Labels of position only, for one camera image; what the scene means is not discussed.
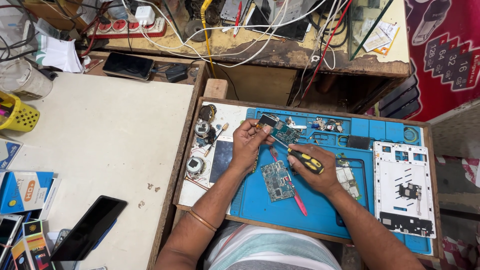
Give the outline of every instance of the yellow and black screwdriver handle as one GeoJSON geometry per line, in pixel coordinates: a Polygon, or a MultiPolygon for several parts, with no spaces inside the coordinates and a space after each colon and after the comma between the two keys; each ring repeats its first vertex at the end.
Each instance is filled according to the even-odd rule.
{"type": "Polygon", "coordinates": [[[288,148],[288,153],[296,157],[300,162],[315,174],[321,174],[324,171],[322,164],[311,156],[288,148]]]}

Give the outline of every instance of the white charger adapter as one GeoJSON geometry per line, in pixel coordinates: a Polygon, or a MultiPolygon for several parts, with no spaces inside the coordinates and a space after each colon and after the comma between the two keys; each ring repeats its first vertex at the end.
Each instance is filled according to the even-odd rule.
{"type": "Polygon", "coordinates": [[[141,6],[137,8],[135,19],[140,25],[151,25],[155,22],[155,13],[151,6],[141,6]]]}

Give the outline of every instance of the gold smartphone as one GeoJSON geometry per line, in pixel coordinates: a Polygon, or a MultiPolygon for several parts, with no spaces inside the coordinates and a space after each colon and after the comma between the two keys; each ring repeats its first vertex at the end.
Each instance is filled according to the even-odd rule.
{"type": "Polygon", "coordinates": [[[148,80],[154,64],[150,58],[111,52],[102,70],[107,76],[148,80]]]}

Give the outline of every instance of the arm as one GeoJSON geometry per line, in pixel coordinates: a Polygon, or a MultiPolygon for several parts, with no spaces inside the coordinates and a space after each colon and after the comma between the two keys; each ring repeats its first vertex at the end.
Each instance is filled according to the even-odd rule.
{"type": "Polygon", "coordinates": [[[296,158],[288,157],[293,168],[313,189],[322,192],[340,213],[357,251],[369,269],[390,269],[392,266],[395,269],[424,269],[413,253],[393,233],[343,189],[336,178],[336,161],[332,152],[312,144],[289,147],[310,155],[324,166],[324,172],[315,175],[296,158]]]}
{"type": "MultiPolygon", "coordinates": [[[[241,181],[253,169],[258,147],[262,143],[272,144],[268,137],[270,127],[256,129],[257,119],[245,120],[233,133],[233,156],[228,169],[192,207],[206,222],[218,228],[225,217],[241,181]]],[[[155,270],[193,270],[200,255],[212,240],[214,232],[186,213],[168,237],[158,255],[155,270]]]]}

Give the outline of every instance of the glass panel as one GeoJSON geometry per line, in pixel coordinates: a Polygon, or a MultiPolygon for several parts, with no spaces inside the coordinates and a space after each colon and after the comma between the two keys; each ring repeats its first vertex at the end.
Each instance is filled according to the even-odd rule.
{"type": "Polygon", "coordinates": [[[190,15],[185,8],[185,0],[162,0],[160,10],[172,22],[174,31],[185,41],[185,27],[190,20],[190,15]]]}
{"type": "Polygon", "coordinates": [[[393,0],[352,0],[348,54],[352,61],[393,0]]]}

